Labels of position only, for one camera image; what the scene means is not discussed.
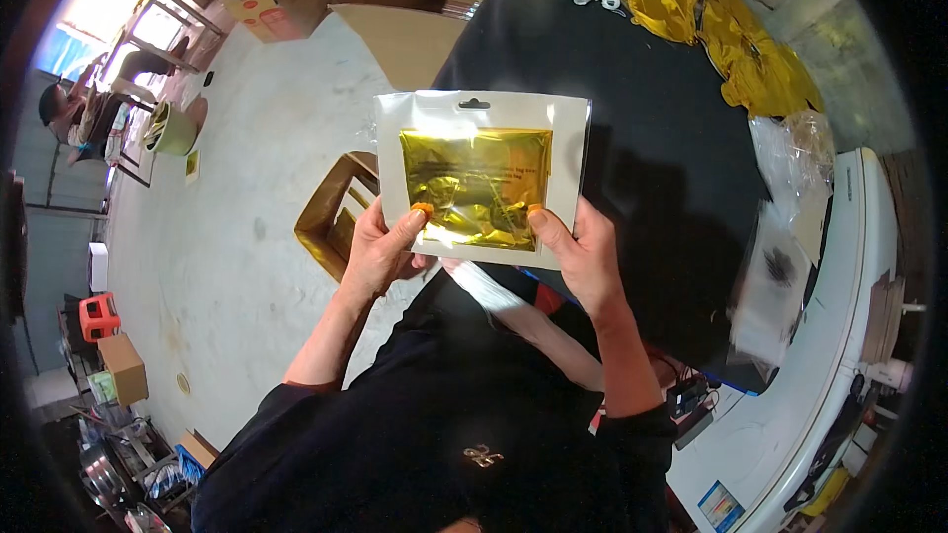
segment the white freezer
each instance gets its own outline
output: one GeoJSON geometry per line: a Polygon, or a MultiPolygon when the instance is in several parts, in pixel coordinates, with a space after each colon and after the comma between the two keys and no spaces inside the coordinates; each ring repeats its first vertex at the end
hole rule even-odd
{"type": "Polygon", "coordinates": [[[783,504],[806,478],[848,395],[869,290],[884,273],[893,279],[896,266],[892,195],[868,148],[837,156],[826,232],[810,302],[770,387],[753,397],[722,385],[714,422],[682,451],[672,450],[669,485],[702,533],[716,533],[699,503],[717,482],[745,511],[727,533],[780,527],[783,504]]]}

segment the hand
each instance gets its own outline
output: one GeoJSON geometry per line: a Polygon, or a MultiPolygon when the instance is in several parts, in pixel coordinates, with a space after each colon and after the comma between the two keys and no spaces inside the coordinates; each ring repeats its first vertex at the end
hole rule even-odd
{"type": "Polygon", "coordinates": [[[339,290],[360,300],[371,301],[385,294],[409,258],[415,270],[427,266],[428,256],[412,255],[405,251],[426,222],[428,215],[424,211],[412,210],[390,231],[382,218],[382,200],[377,197],[355,222],[349,265],[342,276],[339,290]]]}
{"type": "Polygon", "coordinates": [[[580,196],[576,203],[576,239],[556,215],[537,210],[527,217],[539,240],[549,247],[563,281],[595,322],[616,304],[626,304],[610,219],[580,196]]]}

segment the concrete floor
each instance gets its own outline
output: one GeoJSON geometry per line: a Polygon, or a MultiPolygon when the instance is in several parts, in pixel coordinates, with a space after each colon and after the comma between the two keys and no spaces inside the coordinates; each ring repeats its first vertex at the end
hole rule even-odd
{"type": "MultiPolygon", "coordinates": [[[[338,157],[374,151],[372,97],[392,92],[362,41],[336,15],[310,39],[264,45],[237,26],[207,98],[196,148],[157,155],[151,189],[119,175],[107,230],[109,288],[145,362],[141,402],[174,442],[196,429],[222,449],[254,414],[309,336],[335,281],[296,242],[293,225],[338,157]],[[183,373],[189,395],[176,383],[183,373]]],[[[147,179],[152,155],[142,155],[147,179]]],[[[423,279],[376,303],[346,375],[368,367],[423,279]]]]}

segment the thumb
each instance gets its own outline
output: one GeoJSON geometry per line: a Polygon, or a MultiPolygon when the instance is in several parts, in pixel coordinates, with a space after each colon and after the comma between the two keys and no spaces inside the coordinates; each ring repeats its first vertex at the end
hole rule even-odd
{"type": "Polygon", "coordinates": [[[556,257],[570,255],[578,247],[566,225],[552,212],[535,210],[527,216],[527,220],[539,240],[553,250],[556,257]]]}
{"type": "Polygon", "coordinates": [[[409,249],[409,245],[428,222],[428,215],[424,210],[412,210],[392,227],[392,230],[381,237],[379,241],[385,243],[392,251],[401,252],[409,249]]]}

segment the white box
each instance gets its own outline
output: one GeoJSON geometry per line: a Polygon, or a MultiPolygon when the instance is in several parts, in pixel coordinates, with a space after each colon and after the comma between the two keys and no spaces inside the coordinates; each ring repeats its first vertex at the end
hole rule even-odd
{"type": "MultiPolygon", "coordinates": [[[[457,125],[459,131],[476,127],[550,129],[553,131],[550,177],[545,207],[573,229],[576,200],[582,181],[583,153],[589,126],[590,102],[578,97],[484,90],[419,90],[375,97],[378,139],[378,180],[382,212],[388,226],[409,213],[405,160],[399,133],[406,128],[424,131],[427,126],[457,125]],[[477,99],[490,109],[467,110],[458,103],[477,99]]],[[[535,252],[504,250],[466,244],[423,240],[411,250],[416,254],[455,257],[515,266],[559,269],[552,251],[537,243],[535,252]]]]}
{"type": "Polygon", "coordinates": [[[109,250],[104,243],[89,243],[89,290],[109,290],[109,250]]]}

